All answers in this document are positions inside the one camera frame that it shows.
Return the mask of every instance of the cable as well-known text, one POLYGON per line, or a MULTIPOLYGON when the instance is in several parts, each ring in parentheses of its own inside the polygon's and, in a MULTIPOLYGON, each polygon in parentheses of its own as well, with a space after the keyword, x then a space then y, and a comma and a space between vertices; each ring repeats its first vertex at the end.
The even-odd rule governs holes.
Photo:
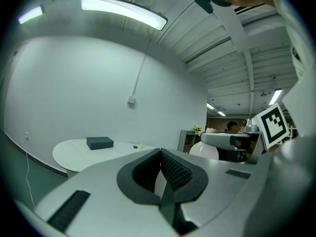
POLYGON ((135 80, 135 83, 134 83, 134 87, 133 87, 131 96, 134 96, 134 94, 135 94, 136 85, 137 85, 137 82, 138 82, 138 79, 139 79, 140 72, 141 72, 141 70, 143 68, 144 61, 145 61, 146 56, 147 56, 147 51, 148 51, 149 45, 150 45, 150 41, 148 41, 147 48, 146 48, 145 55, 144 55, 144 59, 143 59, 141 65, 140 65, 140 68, 138 70, 138 74, 137 74, 137 77, 136 77, 136 80, 135 80))
POLYGON ((33 196, 32 196, 32 191, 31 191, 31 187, 30 187, 30 184, 29 184, 29 181, 28 181, 28 174, 29 174, 29 171, 30 171, 30 165, 29 165, 29 159, 28 159, 28 153, 26 153, 26 161, 28 162, 28 172, 26 173, 26 182, 28 183, 28 186, 29 186, 29 189, 30 189, 30 195, 31 195, 31 200, 32 200, 32 204, 35 208, 35 205, 34 205, 34 202, 33 202, 33 196))
POLYGON ((275 77, 272 77, 272 80, 273 80, 273 82, 275 83, 276 88, 278 89, 278 86, 277 86, 277 84, 276 84, 276 82, 275 82, 275 77))

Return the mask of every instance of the desk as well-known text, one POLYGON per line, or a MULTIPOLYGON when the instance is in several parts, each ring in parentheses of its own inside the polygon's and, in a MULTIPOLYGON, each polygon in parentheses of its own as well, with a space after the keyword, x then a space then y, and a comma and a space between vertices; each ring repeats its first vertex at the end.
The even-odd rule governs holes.
POLYGON ((125 142, 114 142, 112 148, 90 150, 86 140, 68 140, 59 143, 53 149, 53 158, 58 165, 66 169, 68 177, 83 171, 85 168, 99 162, 112 160, 125 155, 141 152, 153 147, 143 146, 142 149, 135 149, 136 144, 125 142))

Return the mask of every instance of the small object on table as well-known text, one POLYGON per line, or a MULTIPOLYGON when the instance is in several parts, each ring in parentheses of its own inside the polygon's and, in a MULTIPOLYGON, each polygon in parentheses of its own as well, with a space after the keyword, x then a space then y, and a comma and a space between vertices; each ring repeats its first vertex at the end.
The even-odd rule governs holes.
POLYGON ((87 137, 87 145, 90 150, 112 148, 114 141, 109 137, 87 137))

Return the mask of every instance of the ceiling light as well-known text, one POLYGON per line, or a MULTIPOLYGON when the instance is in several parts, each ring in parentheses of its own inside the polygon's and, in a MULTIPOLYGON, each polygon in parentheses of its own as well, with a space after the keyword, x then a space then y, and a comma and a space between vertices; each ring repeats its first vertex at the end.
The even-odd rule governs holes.
POLYGON ((282 92, 281 89, 276 89, 276 90, 275 90, 275 93, 274 93, 274 95, 273 95, 273 97, 272 97, 272 99, 271 99, 269 105, 275 104, 275 102, 276 102, 277 98, 280 96, 281 92, 282 92))
POLYGON ((215 109, 213 106, 211 106, 210 104, 206 104, 206 106, 210 109, 215 109))
POLYGON ((81 0, 83 10, 97 10, 123 15, 143 22, 159 31, 167 19, 145 7, 123 0, 81 0))
POLYGON ((43 14, 43 11, 40 6, 35 7, 34 9, 29 10, 27 13, 23 14, 21 17, 18 18, 20 24, 25 23, 26 21, 29 21, 32 18, 41 16, 43 14))

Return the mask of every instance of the black grille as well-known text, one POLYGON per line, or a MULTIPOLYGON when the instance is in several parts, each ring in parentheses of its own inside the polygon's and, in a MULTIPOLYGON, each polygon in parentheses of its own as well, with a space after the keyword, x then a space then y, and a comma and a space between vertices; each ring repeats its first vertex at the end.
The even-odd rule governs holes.
POLYGON ((70 198, 47 221, 53 228, 64 232, 84 205, 90 193, 75 191, 70 198))
POLYGON ((161 171, 174 192, 190 182, 192 171, 165 153, 161 157, 161 171))
POLYGON ((155 154, 137 165, 132 173, 134 181, 144 189, 155 192, 157 175, 160 171, 160 154, 155 154))
POLYGON ((232 176, 243 178, 243 179, 249 179, 249 177, 251 176, 250 173, 241 172, 241 171, 237 171, 233 169, 228 170, 226 173, 232 176))

